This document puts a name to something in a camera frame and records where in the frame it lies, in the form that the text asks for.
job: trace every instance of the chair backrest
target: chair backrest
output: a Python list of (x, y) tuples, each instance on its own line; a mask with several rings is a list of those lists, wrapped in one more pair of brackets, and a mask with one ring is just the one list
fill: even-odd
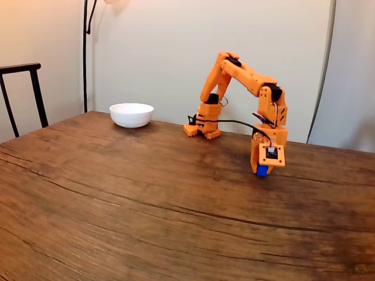
[(16, 122), (14, 120), (11, 104), (9, 103), (8, 95), (6, 93), (3, 75), (10, 74), (10, 73), (25, 72), (25, 71), (30, 72), (36, 107), (39, 113), (40, 123), (42, 124), (42, 128), (44, 128), (48, 126), (48, 120), (47, 120), (45, 106), (43, 103), (42, 92), (40, 91), (40, 85), (39, 85), (39, 79), (38, 79), (38, 73), (37, 73), (38, 69), (40, 69), (41, 67), (42, 66), (40, 65), (40, 63), (30, 63), (30, 64), (21, 64), (18, 66), (0, 67), (0, 87), (1, 87), (2, 95), (4, 97), (6, 110), (9, 115), (9, 120), (11, 122), (13, 132), (16, 138), (19, 137), (19, 133), (18, 133), (18, 129), (16, 126)]

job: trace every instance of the white wall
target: white wall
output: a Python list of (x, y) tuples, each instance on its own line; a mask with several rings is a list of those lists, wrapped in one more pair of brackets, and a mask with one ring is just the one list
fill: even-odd
[[(39, 62), (40, 87), (50, 124), (83, 108), (80, 43), (83, 1), (0, 1), (0, 66)], [(29, 73), (4, 76), (20, 134), (40, 128)], [(0, 95), (0, 143), (14, 138)]]
[[(221, 50), (235, 52), (285, 88), (289, 140), (305, 142), (323, 64), (329, 0), (120, 0), (98, 2), (94, 45), (96, 109), (118, 102), (155, 106), (155, 120), (195, 114)], [(258, 100), (232, 81), (221, 118), (258, 122)], [(221, 129), (249, 132), (242, 126)]]
[(375, 1), (339, 0), (309, 142), (375, 152)]

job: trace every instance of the orange robotic arm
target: orange robotic arm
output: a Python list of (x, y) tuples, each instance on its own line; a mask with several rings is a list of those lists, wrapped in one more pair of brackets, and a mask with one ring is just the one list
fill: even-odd
[[(221, 113), (219, 102), (223, 99), (231, 78), (235, 78), (252, 95), (259, 98), (258, 112), (254, 115), (262, 124), (255, 125), (257, 130), (251, 142), (251, 167), (254, 173), (265, 176), (274, 166), (285, 166), (284, 147), (288, 133), (282, 128), (286, 123), (288, 111), (285, 93), (277, 86), (276, 80), (257, 74), (238, 59), (238, 55), (234, 53), (219, 53), (200, 95), (201, 104), (196, 118), (184, 126), (184, 131), (189, 136), (201, 131), (208, 139), (220, 136), (217, 122), (208, 120), (218, 120)], [(216, 86), (217, 93), (211, 93)]]

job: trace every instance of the lamp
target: lamp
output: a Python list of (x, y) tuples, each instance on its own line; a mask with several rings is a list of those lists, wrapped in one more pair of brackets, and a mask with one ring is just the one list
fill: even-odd
[[(104, 0), (107, 4), (114, 4), (119, 0)], [(87, 35), (91, 34), (91, 21), (93, 20), (97, 0), (94, 0), (93, 9), (91, 10), (90, 19), (87, 24), (88, 0), (84, 0), (83, 13), (83, 104), (84, 113), (87, 112)]]

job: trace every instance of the wire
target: wire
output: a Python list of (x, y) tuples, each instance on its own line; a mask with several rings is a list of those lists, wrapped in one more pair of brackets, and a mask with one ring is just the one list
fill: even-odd
[(223, 105), (223, 103), (222, 103), (221, 101), (219, 101), (219, 104), (221, 104), (223, 108), (224, 108), (224, 107), (227, 107), (227, 106), (229, 105), (229, 101), (228, 101), (228, 99), (227, 99), (226, 97), (224, 97), (224, 98), (225, 98), (225, 100), (227, 101), (227, 103), (226, 103), (225, 105)]
[(206, 120), (204, 120), (204, 119), (198, 119), (196, 117), (191, 117), (190, 115), (188, 115), (187, 118), (189, 120), (189, 123), (191, 123), (191, 120), (195, 120), (195, 121), (200, 121), (200, 122), (211, 122), (211, 123), (219, 123), (219, 122), (222, 122), (222, 123), (238, 123), (238, 124), (241, 124), (241, 125), (248, 126), (248, 127), (252, 128), (253, 130), (255, 130), (256, 132), (259, 132), (260, 134), (262, 134), (264, 137), (266, 137), (270, 141), (270, 147), (272, 147), (272, 139), (265, 132), (263, 132), (262, 130), (259, 130), (257, 127), (255, 127), (251, 124), (248, 124), (246, 122), (238, 121), (238, 120), (232, 120), (232, 119), (221, 119), (221, 120), (208, 120), (208, 119), (206, 119)]
[(93, 9), (91, 10), (91, 15), (90, 19), (88, 20), (88, 28), (87, 28), (87, 34), (91, 34), (91, 21), (93, 20), (94, 12), (95, 12), (95, 7), (96, 7), (96, 2), (98, 0), (94, 1)]

